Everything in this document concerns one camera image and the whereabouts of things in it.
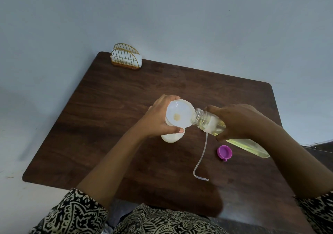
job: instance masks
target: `hand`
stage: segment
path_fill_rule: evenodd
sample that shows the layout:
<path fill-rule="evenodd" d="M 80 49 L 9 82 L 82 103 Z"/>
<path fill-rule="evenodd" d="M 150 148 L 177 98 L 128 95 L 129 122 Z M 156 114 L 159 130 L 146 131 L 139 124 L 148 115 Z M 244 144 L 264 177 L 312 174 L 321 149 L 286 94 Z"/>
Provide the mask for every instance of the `hand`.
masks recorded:
<path fill-rule="evenodd" d="M 246 104 L 230 105 L 223 108 L 209 105 L 206 111 L 215 114 L 225 123 L 225 130 L 216 136 L 218 141 L 227 139 L 252 139 L 263 137 L 267 130 L 278 127 L 255 107 Z"/>
<path fill-rule="evenodd" d="M 162 95 L 149 107 L 146 114 L 137 122 L 136 126 L 145 136 L 149 137 L 171 133 L 183 133 L 183 128 L 169 126 L 165 122 L 166 109 L 169 103 L 177 99 L 180 99 L 180 97 Z"/>

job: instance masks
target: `bottle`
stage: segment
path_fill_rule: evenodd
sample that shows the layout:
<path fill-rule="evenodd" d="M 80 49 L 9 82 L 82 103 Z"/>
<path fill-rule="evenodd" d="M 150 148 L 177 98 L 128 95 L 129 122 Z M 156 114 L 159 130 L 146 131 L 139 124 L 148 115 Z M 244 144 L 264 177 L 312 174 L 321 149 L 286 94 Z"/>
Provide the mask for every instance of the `bottle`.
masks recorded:
<path fill-rule="evenodd" d="M 191 123 L 197 125 L 201 130 L 214 136 L 220 134 L 225 129 L 224 122 L 218 116 L 200 108 L 195 109 L 195 114 L 191 118 Z M 259 144 L 250 139 L 228 139 L 229 143 L 251 152 L 261 158 L 268 158 L 269 154 Z"/>

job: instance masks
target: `bottle neck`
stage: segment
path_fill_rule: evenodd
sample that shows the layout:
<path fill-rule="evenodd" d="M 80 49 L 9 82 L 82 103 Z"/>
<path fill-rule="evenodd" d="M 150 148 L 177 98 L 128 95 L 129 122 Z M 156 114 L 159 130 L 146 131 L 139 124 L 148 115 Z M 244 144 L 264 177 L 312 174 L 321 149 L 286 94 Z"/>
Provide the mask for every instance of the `bottle neck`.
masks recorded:
<path fill-rule="evenodd" d="M 193 125 L 199 126 L 200 123 L 203 123 L 207 117 L 207 112 L 203 111 L 200 108 L 195 109 L 195 114 L 191 118 L 191 123 Z"/>

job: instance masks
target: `sleeve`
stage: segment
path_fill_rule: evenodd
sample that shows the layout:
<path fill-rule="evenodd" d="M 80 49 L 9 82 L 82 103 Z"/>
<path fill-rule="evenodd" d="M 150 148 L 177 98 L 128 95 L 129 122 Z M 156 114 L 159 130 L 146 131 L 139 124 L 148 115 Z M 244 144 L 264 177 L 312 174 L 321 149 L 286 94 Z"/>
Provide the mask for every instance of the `sleeve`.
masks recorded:
<path fill-rule="evenodd" d="M 333 233 L 333 191 L 310 198 L 296 198 L 296 203 L 317 234 Z"/>
<path fill-rule="evenodd" d="M 107 215 L 102 205 L 73 188 L 29 234 L 101 233 Z"/>

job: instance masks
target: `patterned fabric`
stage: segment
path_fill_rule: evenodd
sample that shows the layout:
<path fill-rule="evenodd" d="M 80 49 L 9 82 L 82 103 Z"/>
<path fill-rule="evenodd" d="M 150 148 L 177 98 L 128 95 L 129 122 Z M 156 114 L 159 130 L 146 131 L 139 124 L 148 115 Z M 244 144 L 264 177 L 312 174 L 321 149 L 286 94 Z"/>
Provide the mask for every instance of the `patterned fabric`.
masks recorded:
<path fill-rule="evenodd" d="M 316 233 L 333 233 L 333 191 L 312 199 L 296 198 L 296 202 Z M 73 188 L 29 233 L 100 234 L 107 215 L 108 211 L 102 205 Z M 122 233 L 227 234 L 221 227 L 204 217 L 185 211 L 154 209 L 145 204 L 136 207 L 113 232 Z"/>
<path fill-rule="evenodd" d="M 153 209 L 145 204 L 136 207 L 120 224 L 113 234 L 159 234 L 159 233 L 213 233 L 227 234 L 225 230 L 209 219 L 170 209 Z"/>
<path fill-rule="evenodd" d="M 75 188 L 29 234 L 101 233 L 108 211 L 93 198 Z"/>
<path fill-rule="evenodd" d="M 316 198 L 295 199 L 317 234 L 333 233 L 333 191 Z"/>

